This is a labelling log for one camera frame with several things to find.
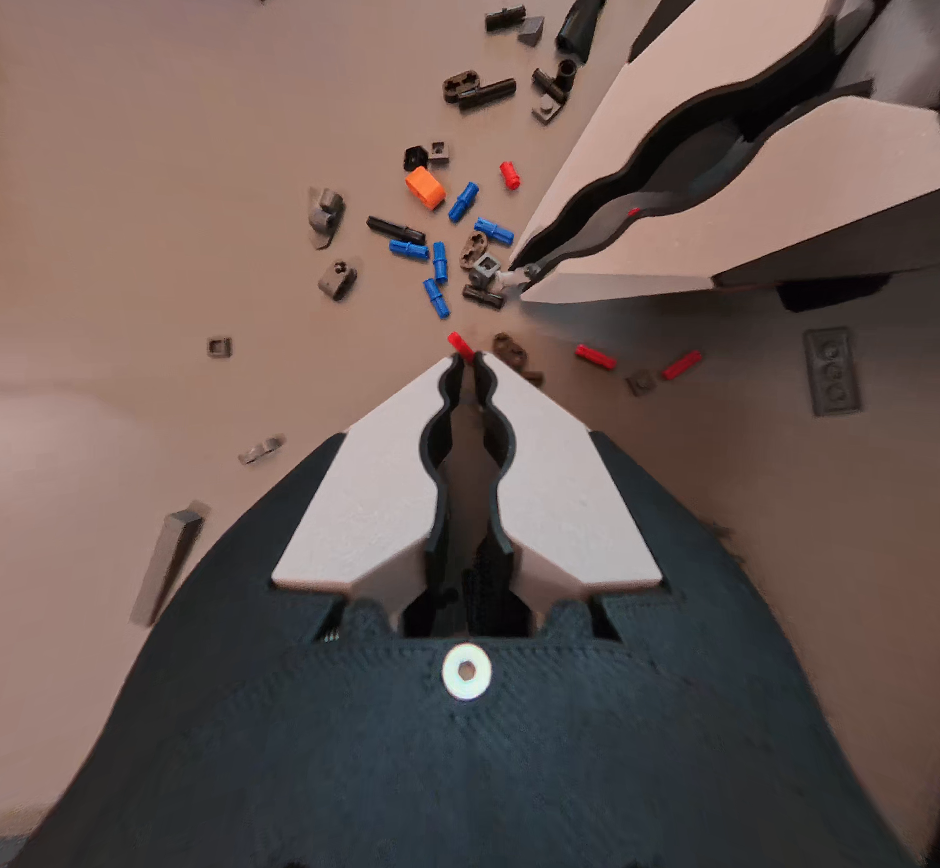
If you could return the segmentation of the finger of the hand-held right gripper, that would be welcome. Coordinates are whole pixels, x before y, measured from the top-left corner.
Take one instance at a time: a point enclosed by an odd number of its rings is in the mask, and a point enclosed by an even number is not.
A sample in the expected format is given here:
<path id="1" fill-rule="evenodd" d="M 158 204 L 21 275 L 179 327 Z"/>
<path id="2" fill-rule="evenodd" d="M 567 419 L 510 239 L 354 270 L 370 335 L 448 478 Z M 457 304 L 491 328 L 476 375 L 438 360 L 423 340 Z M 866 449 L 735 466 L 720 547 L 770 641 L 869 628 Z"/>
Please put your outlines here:
<path id="1" fill-rule="evenodd" d="M 769 136 L 726 187 L 570 258 L 521 294 L 570 304 L 710 290 L 726 270 L 938 189 L 938 115 L 832 98 Z"/>
<path id="2" fill-rule="evenodd" d="M 569 241 L 642 188 L 700 127 L 729 116 L 780 63 L 832 27 L 833 0 L 694 0 L 624 64 L 512 252 L 511 268 Z"/>

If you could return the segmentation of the orange lego piece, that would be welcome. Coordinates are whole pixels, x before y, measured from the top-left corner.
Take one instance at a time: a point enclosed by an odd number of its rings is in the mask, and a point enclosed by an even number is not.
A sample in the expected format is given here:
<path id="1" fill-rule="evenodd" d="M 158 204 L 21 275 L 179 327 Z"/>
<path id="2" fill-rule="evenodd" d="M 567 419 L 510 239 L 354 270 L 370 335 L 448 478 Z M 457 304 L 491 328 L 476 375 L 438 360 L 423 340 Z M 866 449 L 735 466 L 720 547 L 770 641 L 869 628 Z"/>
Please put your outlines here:
<path id="1" fill-rule="evenodd" d="M 439 208 L 447 197 L 445 187 L 425 166 L 408 171 L 405 184 L 417 201 L 430 212 Z"/>

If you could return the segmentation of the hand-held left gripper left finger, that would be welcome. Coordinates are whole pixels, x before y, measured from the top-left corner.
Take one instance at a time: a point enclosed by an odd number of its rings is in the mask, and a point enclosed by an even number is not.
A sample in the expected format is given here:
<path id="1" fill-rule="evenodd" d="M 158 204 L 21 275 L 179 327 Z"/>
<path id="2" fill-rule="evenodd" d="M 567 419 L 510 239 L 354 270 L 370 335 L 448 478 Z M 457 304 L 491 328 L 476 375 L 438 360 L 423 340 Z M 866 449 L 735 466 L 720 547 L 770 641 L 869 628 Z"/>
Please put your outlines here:
<path id="1" fill-rule="evenodd" d="M 429 428 L 447 422 L 464 363 L 443 358 L 352 424 L 272 574 L 284 590 L 415 600 L 441 501 Z"/>

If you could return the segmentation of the dark grey three-stud lego plate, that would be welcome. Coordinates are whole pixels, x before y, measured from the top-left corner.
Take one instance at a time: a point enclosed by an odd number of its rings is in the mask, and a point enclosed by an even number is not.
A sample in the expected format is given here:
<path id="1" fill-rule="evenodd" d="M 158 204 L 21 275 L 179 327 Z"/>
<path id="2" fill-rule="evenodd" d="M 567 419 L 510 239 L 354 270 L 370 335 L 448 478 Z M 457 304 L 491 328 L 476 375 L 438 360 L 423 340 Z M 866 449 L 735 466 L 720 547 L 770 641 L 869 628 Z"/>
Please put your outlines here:
<path id="1" fill-rule="evenodd" d="M 812 412 L 817 418 L 861 412 L 863 401 L 846 327 L 803 333 L 805 366 Z"/>

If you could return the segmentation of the long grey lego bar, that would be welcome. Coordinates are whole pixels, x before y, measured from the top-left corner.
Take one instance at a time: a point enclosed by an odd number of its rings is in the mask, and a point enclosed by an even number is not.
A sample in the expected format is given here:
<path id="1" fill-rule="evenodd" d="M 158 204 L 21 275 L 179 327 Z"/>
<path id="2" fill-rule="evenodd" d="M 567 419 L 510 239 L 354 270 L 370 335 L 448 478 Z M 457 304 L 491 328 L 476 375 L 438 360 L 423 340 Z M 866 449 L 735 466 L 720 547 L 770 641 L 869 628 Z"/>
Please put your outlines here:
<path id="1" fill-rule="evenodd" d="M 164 517 L 129 616 L 131 625 L 147 628 L 155 624 L 210 512 L 207 503 L 194 499 Z"/>

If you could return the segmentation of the small lego pieces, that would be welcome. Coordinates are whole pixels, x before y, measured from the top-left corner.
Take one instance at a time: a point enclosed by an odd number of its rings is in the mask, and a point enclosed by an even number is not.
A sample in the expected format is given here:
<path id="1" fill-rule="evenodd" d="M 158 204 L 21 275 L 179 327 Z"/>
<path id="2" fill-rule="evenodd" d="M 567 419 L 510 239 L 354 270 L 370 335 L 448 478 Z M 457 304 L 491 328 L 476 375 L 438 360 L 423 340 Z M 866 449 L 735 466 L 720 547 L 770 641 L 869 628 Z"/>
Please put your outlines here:
<path id="1" fill-rule="evenodd" d="M 231 45 L 227 109 L 249 118 L 246 161 L 221 151 L 211 173 L 212 261 L 234 318 L 238 369 L 209 372 L 200 460 L 235 471 L 245 444 L 287 431 L 272 481 L 307 447 L 352 422 L 443 355 L 446 330 L 487 345 L 518 333 L 548 392 L 662 475 L 704 468 L 704 412 L 690 397 L 636 401 L 612 372 L 570 356 L 573 341 L 621 358 L 676 345 L 664 308 L 518 306 L 459 295 L 458 254 L 481 217 L 516 240 L 661 0 L 610 0 L 599 43 L 556 122 L 530 117 L 530 81 L 558 59 L 481 15 L 523 2 L 557 26 L 570 0 L 213 0 Z M 235 66 L 239 59 L 245 66 Z M 430 212 L 408 190 L 425 166 L 446 189 Z"/>

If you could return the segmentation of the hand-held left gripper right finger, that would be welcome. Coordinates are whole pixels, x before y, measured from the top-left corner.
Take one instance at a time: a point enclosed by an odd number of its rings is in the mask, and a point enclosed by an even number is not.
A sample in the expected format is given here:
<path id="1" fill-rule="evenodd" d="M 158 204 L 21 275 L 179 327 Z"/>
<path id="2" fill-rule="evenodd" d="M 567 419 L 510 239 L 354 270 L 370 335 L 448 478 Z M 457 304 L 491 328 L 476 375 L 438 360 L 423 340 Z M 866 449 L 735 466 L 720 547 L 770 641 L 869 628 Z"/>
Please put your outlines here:
<path id="1" fill-rule="evenodd" d="M 509 587 L 532 612 L 663 580 L 590 429 L 489 352 L 475 356 L 484 445 L 498 467 L 490 524 Z"/>

